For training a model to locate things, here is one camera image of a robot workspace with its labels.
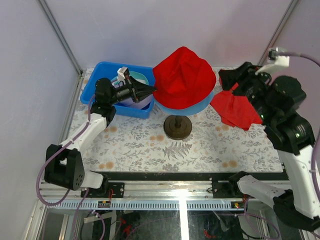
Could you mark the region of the mannequin head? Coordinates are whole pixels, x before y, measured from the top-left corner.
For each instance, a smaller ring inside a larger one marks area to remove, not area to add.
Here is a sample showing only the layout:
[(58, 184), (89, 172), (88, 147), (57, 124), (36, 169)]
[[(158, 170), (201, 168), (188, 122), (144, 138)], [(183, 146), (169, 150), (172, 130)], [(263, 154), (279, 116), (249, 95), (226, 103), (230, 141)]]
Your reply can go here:
[(164, 133), (172, 140), (184, 140), (192, 132), (192, 122), (187, 116), (170, 115), (163, 124)]

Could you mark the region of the red bucket hat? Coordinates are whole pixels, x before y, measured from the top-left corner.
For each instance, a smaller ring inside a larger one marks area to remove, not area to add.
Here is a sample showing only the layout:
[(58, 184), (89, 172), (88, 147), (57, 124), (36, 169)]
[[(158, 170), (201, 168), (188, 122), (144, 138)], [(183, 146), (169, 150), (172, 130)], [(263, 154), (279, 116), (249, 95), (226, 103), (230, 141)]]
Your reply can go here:
[(155, 100), (162, 106), (182, 110), (204, 100), (216, 85), (209, 63), (181, 46), (153, 69)]

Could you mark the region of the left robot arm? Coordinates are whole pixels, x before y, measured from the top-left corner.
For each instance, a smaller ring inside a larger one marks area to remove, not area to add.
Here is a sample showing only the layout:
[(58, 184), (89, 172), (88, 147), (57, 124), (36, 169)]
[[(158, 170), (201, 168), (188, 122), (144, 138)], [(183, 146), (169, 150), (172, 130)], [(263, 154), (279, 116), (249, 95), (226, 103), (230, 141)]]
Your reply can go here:
[(88, 104), (88, 119), (68, 139), (47, 148), (44, 180), (73, 191), (91, 188), (98, 197), (105, 197), (110, 190), (109, 184), (104, 182), (102, 174), (84, 169), (82, 155), (112, 122), (116, 103), (127, 99), (138, 103), (156, 90), (156, 87), (141, 83), (130, 75), (125, 76), (124, 85), (118, 88), (108, 78), (97, 80)]

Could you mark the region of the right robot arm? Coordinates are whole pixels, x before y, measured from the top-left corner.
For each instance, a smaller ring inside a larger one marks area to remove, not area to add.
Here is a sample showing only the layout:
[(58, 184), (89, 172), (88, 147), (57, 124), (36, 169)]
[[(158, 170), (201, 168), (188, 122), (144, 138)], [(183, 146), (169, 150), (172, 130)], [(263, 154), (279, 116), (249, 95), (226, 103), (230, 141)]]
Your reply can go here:
[(240, 171), (228, 182), (233, 197), (242, 194), (271, 207), (286, 225), (312, 232), (320, 226), (320, 202), (313, 183), (315, 137), (310, 123), (297, 113), (306, 93), (291, 76), (272, 79), (271, 73), (250, 62), (219, 71), (221, 87), (244, 97), (258, 113), (264, 132), (285, 167), (290, 189), (280, 189)]

